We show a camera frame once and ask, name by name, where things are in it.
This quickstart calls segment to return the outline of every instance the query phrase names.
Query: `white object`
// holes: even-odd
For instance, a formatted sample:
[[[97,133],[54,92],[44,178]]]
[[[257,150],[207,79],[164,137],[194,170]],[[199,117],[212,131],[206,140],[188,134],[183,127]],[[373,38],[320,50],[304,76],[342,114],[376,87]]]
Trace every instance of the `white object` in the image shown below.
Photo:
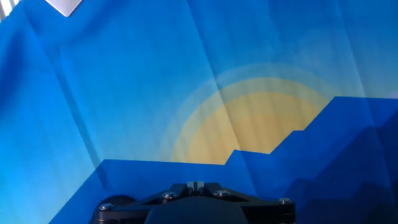
[[[10,2],[10,0],[0,0],[0,3],[2,6],[2,7],[0,7],[0,10],[2,8],[4,10],[4,15],[7,17],[10,14],[10,12],[12,11],[11,2]]]
[[[79,6],[82,0],[46,0],[52,7],[58,12],[61,12],[65,17],[69,17],[70,14]]]

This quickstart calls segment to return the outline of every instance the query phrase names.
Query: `screw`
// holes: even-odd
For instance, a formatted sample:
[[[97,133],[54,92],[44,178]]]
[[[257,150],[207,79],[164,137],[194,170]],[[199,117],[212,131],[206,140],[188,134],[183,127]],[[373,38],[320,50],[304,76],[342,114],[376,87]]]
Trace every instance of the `screw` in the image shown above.
[[[214,196],[222,198],[222,197],[227,197],[230,196],[231,194],[227,190],[217,190],[214,192]]]
[[[170,199],[175,199],[177,196],[174,192],[165,192],[162,194],[162,197],[164,199],[170,200]]]
[[[289,198],[281,198],[278,200],[279,203],[281,203],[282,205],[286,205],[286,204],[290,204],[292,203],[291,199]]]
[[[98,209],[101,210],[101,211],[107,211],[107,210],[113,208],[113,206],[114,206],[114,205],[111,204],[111,203],[105,203],[105,204],[100,205],[100,206],[98,207]]]

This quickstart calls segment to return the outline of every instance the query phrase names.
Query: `dark blue mountain silhouette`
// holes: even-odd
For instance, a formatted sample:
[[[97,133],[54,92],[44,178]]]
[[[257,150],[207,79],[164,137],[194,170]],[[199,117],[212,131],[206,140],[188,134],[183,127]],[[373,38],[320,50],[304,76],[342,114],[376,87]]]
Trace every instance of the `dark blue mountain silhouette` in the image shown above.
[[[192,180],[290,197],[297,223],[398,223],[396,160],[398,100],[335,98],[269,155],[234,151],[225,166],[105,160],[106,173],[93,173],[51,223],[87,223],[106,197],[140,199]]]

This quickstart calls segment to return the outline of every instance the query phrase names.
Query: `printed backdrop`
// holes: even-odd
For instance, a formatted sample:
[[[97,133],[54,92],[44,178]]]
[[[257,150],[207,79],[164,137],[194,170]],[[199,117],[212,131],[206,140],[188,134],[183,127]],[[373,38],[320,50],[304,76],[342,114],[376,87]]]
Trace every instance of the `printed backdrop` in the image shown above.
[[[22,0],[0,23],[1,223],[191,180],[290,197],[298,223],[396,223],[397,40],[394,0]]]

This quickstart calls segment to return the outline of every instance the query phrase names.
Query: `blue wall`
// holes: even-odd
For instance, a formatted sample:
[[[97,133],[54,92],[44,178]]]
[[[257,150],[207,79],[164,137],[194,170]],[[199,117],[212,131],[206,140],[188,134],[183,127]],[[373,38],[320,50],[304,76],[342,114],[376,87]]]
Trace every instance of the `blue wall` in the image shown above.
[[[305,223],[396,221],[397,40],[393,0],[23,0],[0,23],[0,217],[86,223],[197,179]]]

